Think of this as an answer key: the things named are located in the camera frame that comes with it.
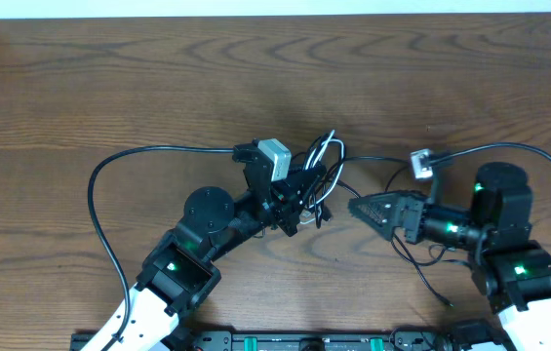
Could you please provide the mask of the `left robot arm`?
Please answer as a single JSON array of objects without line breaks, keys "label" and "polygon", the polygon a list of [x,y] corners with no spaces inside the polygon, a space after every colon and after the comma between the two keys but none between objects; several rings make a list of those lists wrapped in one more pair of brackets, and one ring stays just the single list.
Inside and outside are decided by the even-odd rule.
[{"label": "left robot arm", "polygon": [[295,235],[326,172],[323,165],[294,165],[275,179],[271,162],[253,161],[243,171],[248,189],[239,198],[219,187],[195,190],[182,218],[147,256],[135,284],[85,349],[188,349],[195,335],[184,322],[219,283],[216,260],[268,227]]}]

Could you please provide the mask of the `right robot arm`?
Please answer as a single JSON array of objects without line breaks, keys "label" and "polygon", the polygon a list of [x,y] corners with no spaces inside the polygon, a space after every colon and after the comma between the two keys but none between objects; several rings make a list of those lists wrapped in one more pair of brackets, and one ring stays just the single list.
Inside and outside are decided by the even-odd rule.
[{"label": "right robot arm", "polygon": [[481,166],[471,205],[442,204],[432,191],[400,190],[350,200],[349,212],[386,240],[402,230],[410,244],[430,241],[468,253],[471,278],[512,348],[551,350],[551,254],[531,238],[532,191],[520,167]]}]

